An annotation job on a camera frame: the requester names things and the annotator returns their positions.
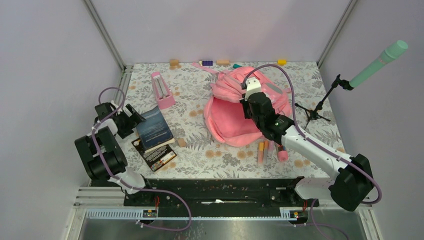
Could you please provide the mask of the blue Nineteen Eighty-Four book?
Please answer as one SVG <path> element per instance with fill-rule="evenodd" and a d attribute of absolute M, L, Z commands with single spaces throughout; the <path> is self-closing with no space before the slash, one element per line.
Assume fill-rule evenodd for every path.
<path fill-rule="evenodd" d="M 144 120 L 135 129 L 145 153 L 175 142 L 174 135 L 158 106 L 141 116 Z"/>

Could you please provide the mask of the pink student backpack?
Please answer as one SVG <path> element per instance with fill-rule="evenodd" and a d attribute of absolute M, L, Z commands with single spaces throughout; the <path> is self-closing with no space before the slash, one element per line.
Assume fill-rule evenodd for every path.
<path fill-rule="evenodd" d="M 216 71 L 197 63 L 193 66 L 217 74 L 217 80 L 210 85 L 212 96 L 203 110 L 206 127 L 213 138 L 232 147 L 244 147 L 261 138 L 263 134 L 252 120 L 245 118 L 240 103 L 242 95 L 246 92 L 241 88 L 241 83 L 254 68 L 243 66 L 233 70 Z M 261 89 L 270 98 L 277 114 L 288 117 L 292 114 L 288 96 L 290 88 L 279 88 L 259 70 L 249 77 L 259 80 Z"/>

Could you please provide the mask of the black paperback book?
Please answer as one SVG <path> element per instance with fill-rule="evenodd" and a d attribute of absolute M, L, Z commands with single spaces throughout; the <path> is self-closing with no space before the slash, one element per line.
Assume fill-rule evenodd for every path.
<path fill-rule="evenodd" d="M 177 154 L 169 145 L 164 145 L 156 148 L 155 150 L 146 152 L 139 138 L 132 141 L 131 143 L 153 172 L 161 169 L 163 166 L 177 157 Z"/>

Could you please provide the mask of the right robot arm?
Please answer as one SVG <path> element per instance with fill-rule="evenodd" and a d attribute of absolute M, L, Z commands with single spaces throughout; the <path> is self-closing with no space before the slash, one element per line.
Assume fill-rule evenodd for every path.
<path fill-rule="evenodd" d="M 264 137 L 301 154 L 329 176 L 328 183 L 318 190 L 304 190 L 301 183 L 289 189 L 286 198 L 291 205 L 299 206 L 306 199 L 330 199 L 352 212 L 366 204 L 365 198 L 373 189 L 381 192 L 364 155 L 351 156 L 317 140 L 293 118 L 277 114 L 263 92 L 245 93 L 240 103 L 245 118 L 251 119 Z"/>

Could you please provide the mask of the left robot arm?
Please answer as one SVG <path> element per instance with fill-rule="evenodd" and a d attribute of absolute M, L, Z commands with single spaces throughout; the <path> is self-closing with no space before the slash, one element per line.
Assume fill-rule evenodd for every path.
<path fill-rule="evenodd" d="M 144 206 L 152 204 L 155 192 L 146 187 L 146 180 L 128 166 L 127 159 L 116 136 L 125 139 L 133 129 L 145 121 L 130 104 L 123 109 L 113 101 L 94 107 L 97 117 L 91 131 L 76 139 L 74 145 L 84 169 L 93 181 L 108 181 L 117 184 L 126 194 L 136 194 Z"/>

